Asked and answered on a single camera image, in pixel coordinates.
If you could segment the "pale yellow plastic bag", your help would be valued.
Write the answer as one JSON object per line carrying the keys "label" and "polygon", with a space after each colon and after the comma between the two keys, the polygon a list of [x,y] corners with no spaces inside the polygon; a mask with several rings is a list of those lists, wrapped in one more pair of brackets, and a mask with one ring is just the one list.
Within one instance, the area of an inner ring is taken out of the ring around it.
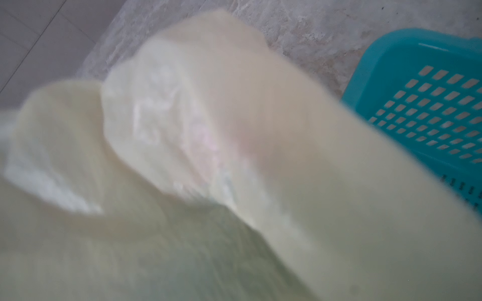
{"label": "pale yellow plastic bag", "polygon": [[2,300],[480,300],[481,218],[224,10],[1,112]]}

